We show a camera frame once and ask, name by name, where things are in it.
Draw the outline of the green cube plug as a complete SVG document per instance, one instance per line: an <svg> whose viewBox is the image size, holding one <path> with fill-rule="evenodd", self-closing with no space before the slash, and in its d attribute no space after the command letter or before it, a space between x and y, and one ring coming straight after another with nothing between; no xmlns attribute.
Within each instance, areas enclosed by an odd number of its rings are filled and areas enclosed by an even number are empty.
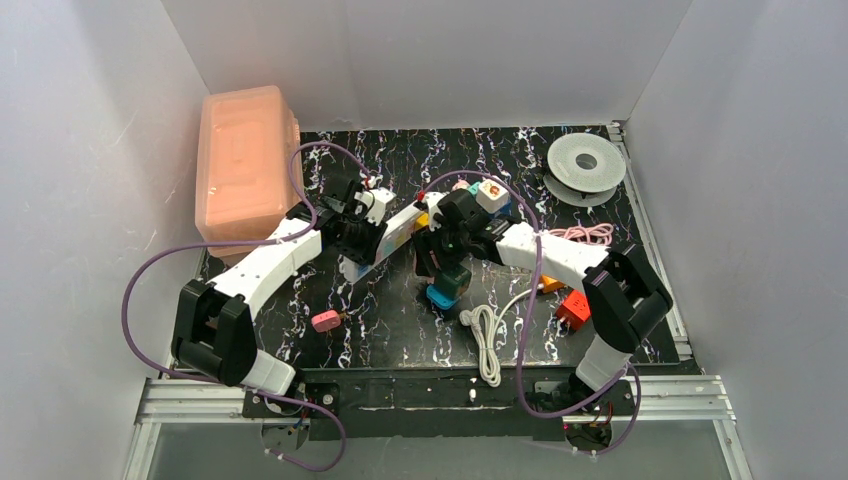
<svg viewBox="0 0 848 480"><path fill-rule="evenodd" d="M459 298L469 287L472 273L465 266L458 264L441 270L436 276L434 287L448 299Z"/></svg>

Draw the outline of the white power strip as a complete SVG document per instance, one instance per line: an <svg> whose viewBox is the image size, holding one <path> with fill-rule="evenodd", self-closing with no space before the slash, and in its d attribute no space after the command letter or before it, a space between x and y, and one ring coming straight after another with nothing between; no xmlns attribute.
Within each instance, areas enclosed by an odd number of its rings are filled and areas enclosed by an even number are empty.
<svg viewBox="0 0 848 480"><path fill-rule="evenodd" d="M357 283L368 273L387 260L399 248L404 246L412 234L421 228L418 220L425 217L425 213L415 205L408 205L387 221L387 229L384 232L378 248L375 260L370 264L359 264L353 260L343 257L339 261L339 271L344 279L351 284Z"/></svg>

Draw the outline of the pink cube plug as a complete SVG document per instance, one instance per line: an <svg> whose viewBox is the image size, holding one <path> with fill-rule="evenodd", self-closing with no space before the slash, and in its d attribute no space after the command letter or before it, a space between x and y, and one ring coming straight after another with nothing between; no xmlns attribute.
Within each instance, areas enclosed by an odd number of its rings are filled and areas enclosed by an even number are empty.
<svg viewBox="0 0 848 480"><path fill-rule="evenodd" d="M318 333L328 332L341 325L346 315L336 310L327 310L316 314L311 319L313 329Z"/></svg>

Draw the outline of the orange power bank socket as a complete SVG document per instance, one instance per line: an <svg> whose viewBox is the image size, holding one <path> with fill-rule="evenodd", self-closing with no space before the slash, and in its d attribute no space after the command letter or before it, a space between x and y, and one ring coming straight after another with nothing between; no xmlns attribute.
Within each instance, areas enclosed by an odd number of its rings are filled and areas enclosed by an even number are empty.
<svg viewBox="0 0 848 480"><path fill-rule="evenodd" d="M565 288L566 284L549 276L541 275L539 287L544 294L547 294Z"/></svg>

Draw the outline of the pink plastic storage box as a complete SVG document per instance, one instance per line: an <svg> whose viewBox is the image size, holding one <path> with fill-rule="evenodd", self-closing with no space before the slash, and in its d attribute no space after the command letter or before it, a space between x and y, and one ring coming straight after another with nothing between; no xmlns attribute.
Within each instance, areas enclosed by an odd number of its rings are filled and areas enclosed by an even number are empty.
<svg viewBox="0 0 848 480"><path fill-rule="evenodd" d="M203 101L197 149L195 226L206 242L263 240L299 202L300 129L278 87L214 94Z"/></svg>

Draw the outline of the red cube socket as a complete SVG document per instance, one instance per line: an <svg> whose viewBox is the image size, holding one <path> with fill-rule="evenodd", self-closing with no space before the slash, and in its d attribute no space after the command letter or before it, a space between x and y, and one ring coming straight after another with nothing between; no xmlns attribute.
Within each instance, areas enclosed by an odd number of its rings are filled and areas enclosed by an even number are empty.
<svg viewBox="0 0 848 480"><path fill-rule="evenodd" d="M571 331L579 331L590 319L591 312L586 296L572 290L555 311L556 318Z"/></svg>

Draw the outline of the light blue cube socket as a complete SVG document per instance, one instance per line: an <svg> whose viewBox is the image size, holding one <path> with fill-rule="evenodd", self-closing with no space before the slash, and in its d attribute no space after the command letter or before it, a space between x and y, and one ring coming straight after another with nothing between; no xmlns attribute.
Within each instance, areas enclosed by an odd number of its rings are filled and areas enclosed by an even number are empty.
<svg viewBox="0 0 848 480"><path fill-rule="evenodd" d="M448 311L459 302L458 297L450 297L449 295L446 295L435 285L428 285L425 290L425 295L433 307L441 311Z"/></svg>

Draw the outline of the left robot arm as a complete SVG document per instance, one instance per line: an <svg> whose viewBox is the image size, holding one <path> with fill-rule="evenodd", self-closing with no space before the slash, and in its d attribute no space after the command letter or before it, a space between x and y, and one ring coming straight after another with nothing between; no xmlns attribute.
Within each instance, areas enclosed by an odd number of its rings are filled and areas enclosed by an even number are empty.
<svg viewBox="0 0 848 480"><path fill-rule="evenodd" d="M296 370L258 347L255 316L290 277L327 249L358 264L374 262L388 229L385 213L395 198L387 188L335 179L312 205L298 202L268 244L212 280L192 280L183 287L173 356L226 386L285 394Z"/></svg>

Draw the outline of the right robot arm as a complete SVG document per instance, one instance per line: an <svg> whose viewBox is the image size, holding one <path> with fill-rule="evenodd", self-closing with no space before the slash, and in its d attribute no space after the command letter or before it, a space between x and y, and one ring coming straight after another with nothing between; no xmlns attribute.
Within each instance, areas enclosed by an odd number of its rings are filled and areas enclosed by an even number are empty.
<svg viewBox="0 0 848 480"><path fill-rule="evenodd" d="M595 335L569 378L579 406L617 381L672 309L672 296L640 245L567 240L512 215L487 212L466 189L421 192L414 205L428 214L427 226L412 236L417 275L438 280L474 257L548 276L586 298Z"/></svg>

